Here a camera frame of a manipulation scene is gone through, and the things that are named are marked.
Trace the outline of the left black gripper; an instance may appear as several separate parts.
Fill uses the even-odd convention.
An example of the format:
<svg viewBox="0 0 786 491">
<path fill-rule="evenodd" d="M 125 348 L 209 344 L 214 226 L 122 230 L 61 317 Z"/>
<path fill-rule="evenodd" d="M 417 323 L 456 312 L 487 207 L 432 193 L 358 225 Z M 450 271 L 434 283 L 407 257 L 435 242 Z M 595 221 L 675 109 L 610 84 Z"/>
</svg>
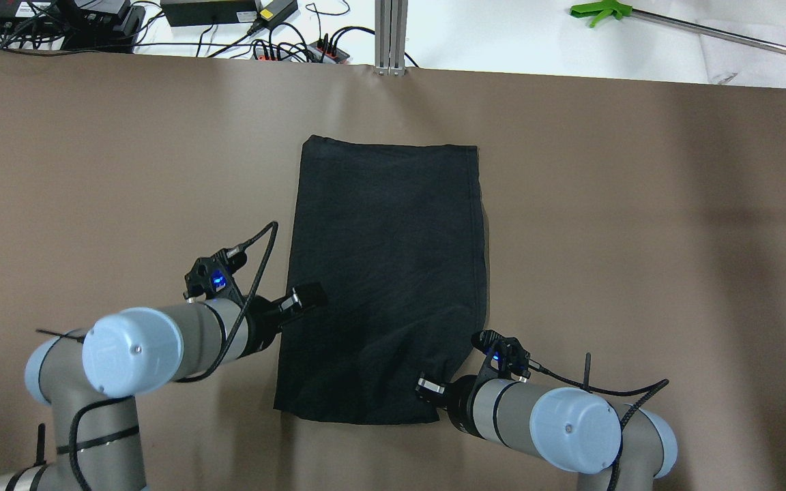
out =
<svg viewBox="0 0 786 491">
<path fill-rule="evenodd" d="M 299 314 L 328 304 L 328 296 L 321 283 L 293 286 L 285 297 L 270 301 L 255 297 L 248 306 L 246 315 L 248 340 L 239 357 L 259 353 L 268 348 L 281 332 L 284 313 Z"/>
</svg>

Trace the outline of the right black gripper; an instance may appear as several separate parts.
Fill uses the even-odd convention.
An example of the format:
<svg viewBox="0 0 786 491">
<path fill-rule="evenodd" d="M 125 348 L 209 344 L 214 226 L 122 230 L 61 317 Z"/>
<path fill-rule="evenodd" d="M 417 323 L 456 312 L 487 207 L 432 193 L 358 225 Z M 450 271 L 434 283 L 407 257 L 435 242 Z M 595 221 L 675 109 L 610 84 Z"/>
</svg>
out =
<svg viewBox="0 0 786 491">
<path fill-rule="evenodd" d="M 416 394 L 421 401 L 427 403 L 443 403 L 450 423 L 462 433 L 478 433 L 471 416 L 472 402 L 474 401 L 474 388 L 476 375 L 459 377 L 446 385 L 429 379 L 418 377 L 415 387 Z"/>
</svg>

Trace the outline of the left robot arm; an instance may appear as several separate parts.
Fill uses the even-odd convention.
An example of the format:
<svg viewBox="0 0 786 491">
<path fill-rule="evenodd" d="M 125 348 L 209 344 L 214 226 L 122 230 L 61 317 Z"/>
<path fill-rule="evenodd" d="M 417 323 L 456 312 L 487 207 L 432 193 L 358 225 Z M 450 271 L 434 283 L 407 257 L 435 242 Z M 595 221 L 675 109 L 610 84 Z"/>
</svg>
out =
<svg viewBox="0 0 786 491">
<path fill-rule="evenodd" d="M 25 367 L 32 398 L 53 411 L 56 460 L 0 475 L 0 490 L 147 490 L 135 398 L 267 348 L 287 321 L 327 303 L 319 284 L 280 299 L 193 299 L 128 308 L 44 342 Z"/>
</svg>

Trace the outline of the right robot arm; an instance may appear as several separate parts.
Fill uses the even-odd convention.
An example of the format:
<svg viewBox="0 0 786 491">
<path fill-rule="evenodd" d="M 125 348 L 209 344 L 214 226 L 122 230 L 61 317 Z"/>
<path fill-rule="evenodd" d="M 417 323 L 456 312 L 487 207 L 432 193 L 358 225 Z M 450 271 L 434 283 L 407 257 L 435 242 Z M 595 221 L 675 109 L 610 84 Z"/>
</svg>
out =
<svg viewBox="0 0 786 491">
<path fill-rule="evenodd" d="M 652 490 L 679 459 L 663 417 L 585 389 L 474 375 L 439 383 L 421 375 L 416 391 L 459 431 L 576 473 L 579 490 Z"/>
</svg>

